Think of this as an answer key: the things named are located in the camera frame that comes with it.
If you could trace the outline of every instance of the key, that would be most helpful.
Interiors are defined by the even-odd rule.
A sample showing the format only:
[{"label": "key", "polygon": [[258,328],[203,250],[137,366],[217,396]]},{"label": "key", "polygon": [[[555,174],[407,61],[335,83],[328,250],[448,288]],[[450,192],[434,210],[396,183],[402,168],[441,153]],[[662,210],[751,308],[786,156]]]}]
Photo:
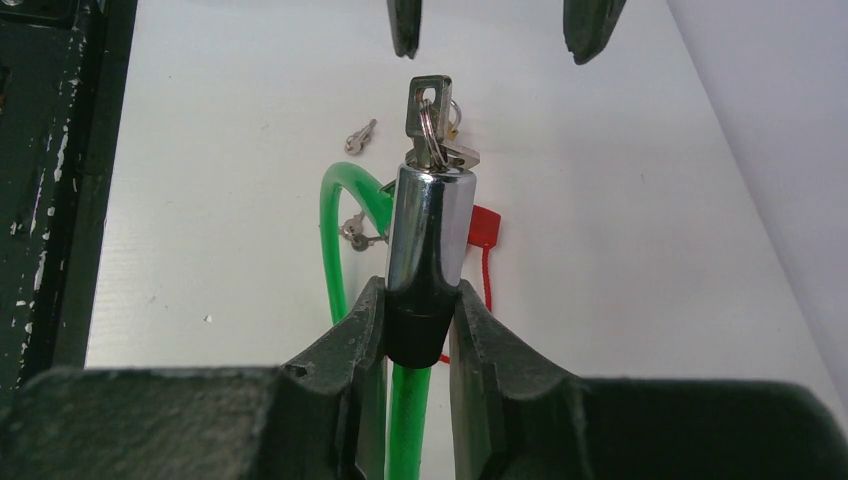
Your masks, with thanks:
[{"label": "key", "polygon": [[374,245],[375,243],[383,240],[383,237],[366,237],[365,235],[359,233],[354,235],[350,241],[350,245],[357,252],[364,252],[368,250],[368,247]]},{"label": "key", "polygon": [[365,146],[366,143],[371,141],[371,131],[374,130],[374,127],[377,125],[377,120],[371,119],[368,122],[368,125],[354,133],[353,135],[347,137],[345,140],[345,153],[348,155],[357,155],[362,151],[362,147]]},{"label": "key", "polygon": [[480,163],[480,152],[473,148],[460,145],[450,139],[445,139],[442,146],[447,151],[448,163],[455,167],[473,168]]},{"label": "key", "polygon": [[363,220],[365,220],[365,212],[357,213],[352,218],[345,220],[345,223],[343,223],[341,228],[339,228],[339,234],[341,234],[345,240],[352,242],[356,235],[362,235],[362,232],[365,231],[362,225]]}]

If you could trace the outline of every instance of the key head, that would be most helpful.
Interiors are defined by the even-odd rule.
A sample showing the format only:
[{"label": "key head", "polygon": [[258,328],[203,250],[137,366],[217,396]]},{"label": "key head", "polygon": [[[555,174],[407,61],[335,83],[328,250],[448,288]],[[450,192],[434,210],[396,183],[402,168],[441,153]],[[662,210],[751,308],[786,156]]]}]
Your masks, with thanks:
[{"label": "key head", "polygon": [[348,153],[350,155],[356,155],[361,151],[362,141],[357,139],[354,135],[347,137],[347,141],[345,141],[345,153]]},{"label": "key head", "polygon": [[342,235],[345,238],[353,238],[354,235],[361,235],[363,232],[362,217],[359,215],[345,220],[342,224]]},{"label": "key head", "polygon": [[364,252],[371,246],[371,242],[368,241],[368,237],[359,233],[353,236],[350,241],[350,246],[352,246],[357,252]]},{"label": "key head", "polygon": [[427,90],[433,90],[433,104],[430,107],[430,118],[433,122],[433,133],[436,141],[442,143],[447,136],[452,82],[447,75],[427,75],[414,77],[409,82],[409,104],[406,108],[406,136],[409,138],[423,137],[421,119],[418,116],[419,102]]}]

